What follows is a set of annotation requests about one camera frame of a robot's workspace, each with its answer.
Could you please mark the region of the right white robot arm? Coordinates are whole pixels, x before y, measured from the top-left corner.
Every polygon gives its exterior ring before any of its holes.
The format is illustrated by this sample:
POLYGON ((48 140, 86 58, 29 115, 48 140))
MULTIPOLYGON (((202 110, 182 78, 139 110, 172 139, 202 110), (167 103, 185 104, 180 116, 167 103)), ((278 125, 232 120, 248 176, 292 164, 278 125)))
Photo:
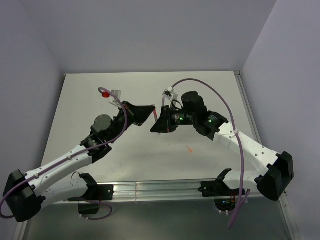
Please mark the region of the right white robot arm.
POLYGON ((271 201, 277 201, 294 178, 293 157, 286 151, 278 153, 261 145, 235 129, 217 112, 209 111, 196 91, 182 95, 181 108, 175 106, 178 95, 172 88, 162 96, 169 100, 151 128, 152 133, 173 133, 179 126, 193 126, 195 131, 243 157, 253 166, 251 171, 227 168, 215 180, 203 181, 198 189, 203 197, 224 197, 258 191, 271 201))

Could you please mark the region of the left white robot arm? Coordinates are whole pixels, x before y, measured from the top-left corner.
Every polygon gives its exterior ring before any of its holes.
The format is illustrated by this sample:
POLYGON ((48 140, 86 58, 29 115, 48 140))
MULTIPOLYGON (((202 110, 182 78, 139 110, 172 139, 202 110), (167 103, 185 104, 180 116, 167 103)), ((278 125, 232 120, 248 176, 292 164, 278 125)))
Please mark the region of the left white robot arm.
POLYGON ((103 159, 112 150, 111 144, 131 125, 142 126, 156 107, 123 101, 118 109, 114 117, 99 115, 90 127, 89 135, 65 155, 25 173, 19 169, 10 173, 0 203, 7 204, 12 214, 1 214, 0 217, 14 218, 21 223, 56 202, 72 198, 92 201, 98 193, 98 184, 90 174, 82 173, 66 183, 61 180, 103 159))

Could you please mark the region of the red highlighter pen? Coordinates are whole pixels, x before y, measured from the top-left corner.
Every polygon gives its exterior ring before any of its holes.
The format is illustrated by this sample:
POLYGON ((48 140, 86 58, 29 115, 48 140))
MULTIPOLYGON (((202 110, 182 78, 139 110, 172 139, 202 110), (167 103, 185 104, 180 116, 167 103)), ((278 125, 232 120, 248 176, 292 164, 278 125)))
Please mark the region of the red highlighter pen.
POLYGON ((157 123, 157 121, 158 121, 157 109, 155 109, 155 110, 153 111, 153 116, 154 116, 155 123, 157 123))

